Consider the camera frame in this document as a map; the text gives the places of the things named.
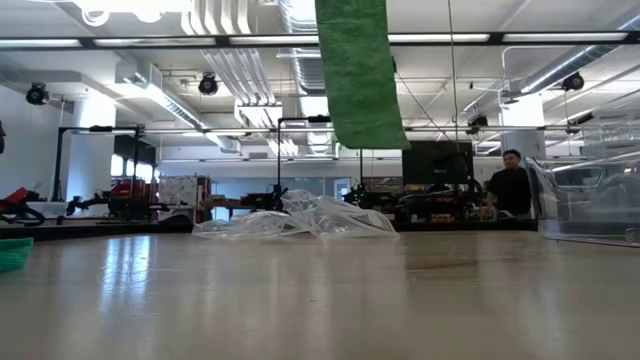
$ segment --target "security camera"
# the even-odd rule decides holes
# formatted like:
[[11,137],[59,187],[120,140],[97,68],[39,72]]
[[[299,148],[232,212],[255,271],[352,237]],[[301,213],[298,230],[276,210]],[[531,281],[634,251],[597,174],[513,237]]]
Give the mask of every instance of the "security camera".
[[575,73],[562,82],[562,90],[564,91],[578,91],[584,87],[584,78],[580,76],[580,73]]
[[198,90],[202,95],[215,95],[218,92],[218,82],[216,82],[216,75],[213,73],[205,73],[202,75],[202,81],[198,86]]
[[46,105],[51,100],[49,92],[46,90],[47,85],[44,83],[33,83],[31,89],[27,92],[27,102],[31,105]]

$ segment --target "hanging green cloth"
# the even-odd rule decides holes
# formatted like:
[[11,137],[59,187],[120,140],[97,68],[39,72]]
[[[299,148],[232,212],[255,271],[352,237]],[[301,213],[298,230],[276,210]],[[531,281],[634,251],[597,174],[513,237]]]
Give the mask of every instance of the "hanging green cloth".
[[407,149],[385,0],[316,0],[329,113],[351,149]]

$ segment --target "hanging wire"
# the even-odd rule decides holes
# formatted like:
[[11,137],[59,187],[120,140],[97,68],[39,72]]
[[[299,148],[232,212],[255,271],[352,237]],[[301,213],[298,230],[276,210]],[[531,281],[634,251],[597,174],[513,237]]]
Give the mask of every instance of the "hanging wire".
[[420,108],[420,110],[422,110],[422,112],[424,113],[424,115],[427,117],[427,119],[433,124],[433,126],[436,127],[436,129],[438,129],[442,135],[444,135],[444,137],[447,138],[447,140],[451,141],[451,139],[449,138],[449,136],[447,135],[447,133],[445,131],[443,131],[438,124],[436,124],[436,122],[433,120],[433,118],[429,115],[429,113],[427,113],[427,109],[424,108],[424,106],[422,106],[422,104],[420,104],[420,101],[418,101],[418,99],[416,98],[415,95],[413,95],[413,92],[411,91],[411,89],[409,89],[409,85],[407,85],[407,83],[404,81],[404,78],[402,77],[402,75],[400,75],[400,72],[398,71],[398,79],[400,79],[400,81],[402,82],[402,84],[404,85],[404,87],[407,89],[407,92],[409,93],[409,95],[411,95],[411,98],[413,99],[413,101],[415,101],[415,103],[418,105],[418,107]]
[[456,75],[456,53],[455,53],[455,47],[454,47],[454,41],[453,41],[453,12],[451,10],[451,0],[447,0],[447,4],[449,5],[449,31],[450,31],[450,36],[451,36],[451,70],[453,71],[452,73],[452,79],[453,79],[453,107],[455,109],[455,115],[454,115],[454,125],[456,127],[456,147],[458,152],[460,152],[460,138],[459,138],[459,134],[458,134],[458,88],[456,85],[456,80],[458,79],[457,75]]
[[[567,92],[564,92],[564,114],[566,116],[566,119],[569,119],[569,103],[567,101]],[[567,129],[569,129],[569,127],[571,127],[571,124],[569,123],[569,120],[567,120]],[[575,136],[573,134],[567,136],[567,145],[569,146],[569,156],[571,156],[571,138]]]

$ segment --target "green container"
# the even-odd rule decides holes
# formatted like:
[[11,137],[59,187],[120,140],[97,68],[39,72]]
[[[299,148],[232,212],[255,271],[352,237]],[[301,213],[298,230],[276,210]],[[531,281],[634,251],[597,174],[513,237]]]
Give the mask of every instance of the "green container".
[[0,273],[22,268],[29,258],[33,239],[0,240]]

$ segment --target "black monitor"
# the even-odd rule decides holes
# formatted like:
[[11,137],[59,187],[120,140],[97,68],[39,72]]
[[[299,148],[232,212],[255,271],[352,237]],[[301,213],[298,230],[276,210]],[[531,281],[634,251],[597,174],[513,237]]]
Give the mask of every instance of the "black monitor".
[[470,142],[412,141],[402,152],[404,184],[467,184],[473,176]]

